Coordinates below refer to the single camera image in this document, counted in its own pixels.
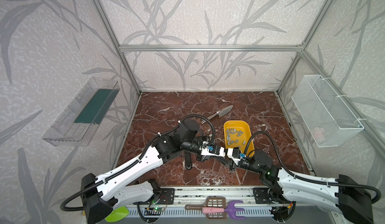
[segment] brown plastic handle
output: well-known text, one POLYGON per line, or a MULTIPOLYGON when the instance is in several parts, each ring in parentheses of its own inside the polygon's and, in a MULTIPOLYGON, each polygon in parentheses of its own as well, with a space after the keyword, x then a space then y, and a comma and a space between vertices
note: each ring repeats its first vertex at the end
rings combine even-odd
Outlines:
POLYGON ((185 210, 202 210, 202 207, 204 207, 203 205, 185 205, 184 206, 184 209, 185 210))

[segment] black knife handle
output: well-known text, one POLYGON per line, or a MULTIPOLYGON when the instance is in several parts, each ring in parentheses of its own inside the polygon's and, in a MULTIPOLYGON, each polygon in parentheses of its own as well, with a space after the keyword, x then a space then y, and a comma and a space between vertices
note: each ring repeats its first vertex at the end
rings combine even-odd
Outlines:
POLYGON ((190 152, 185 151, 184 152, 184 160, 186 165, 186 170, 190 170, 193 167, 193 164, 191 163, 191 154, 190 152))

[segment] brown litter scoop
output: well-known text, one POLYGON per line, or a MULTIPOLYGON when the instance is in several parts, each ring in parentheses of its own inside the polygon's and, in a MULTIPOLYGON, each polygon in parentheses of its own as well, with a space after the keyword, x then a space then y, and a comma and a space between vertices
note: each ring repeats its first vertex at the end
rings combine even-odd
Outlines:
MULTIPOLYGON (((226 208, 226 198, 223 197, 208 197, 205 205, 185 205, 185 210, 198 210, 201 211, 202 207, 223 207, 226 208)), ((225 212, 206 214, 210 219, 227 219, 225 212)))

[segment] yellow plastic bin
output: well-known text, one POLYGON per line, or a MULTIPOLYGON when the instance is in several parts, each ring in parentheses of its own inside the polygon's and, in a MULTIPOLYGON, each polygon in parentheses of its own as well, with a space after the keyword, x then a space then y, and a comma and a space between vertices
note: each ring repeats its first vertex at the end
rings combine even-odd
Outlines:
MULTIPOLYGON (((244 149, 246 148, 246 144, 251 137, 249 124, 247 124, 245 121, 226 121, 223 125, 223 131, 224 131, 224 140, 225 140, 226 149, 240 146, 239 149, 243 153, 244 149), (239 133, 237 133, 236 131, 242 132, 243 134, 238 136, 239 133)), ((253 150, 254 150, 254 144, 253 144, 253 141, 251 141, 249 148, 247 150, 247 154, 249 154, 253 150)))

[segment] gray floor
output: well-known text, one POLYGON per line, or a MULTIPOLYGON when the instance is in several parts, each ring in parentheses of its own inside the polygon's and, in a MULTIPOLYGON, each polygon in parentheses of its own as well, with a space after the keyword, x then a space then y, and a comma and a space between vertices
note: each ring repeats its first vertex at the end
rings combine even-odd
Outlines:
MULTIPOLYGON (((99 222, 99 224, 108 224, 105 220, 99 222)), ((124 218, 121 221, 115 222, 115 224, 132 224, 132 223, 145 223, 140 218, 124 218)), ((212 220, 202 217, 181 217, 181 218, 160 218, 156 224, 276 224, 270 217, 247 217, 246 220, 233 220, 229 217, 226 220, 212 220)), ((315 206, 302 206, 296 207, 293 216, 286 221, 286 224, 334 224, 329 212, 322 212, 315 206)))

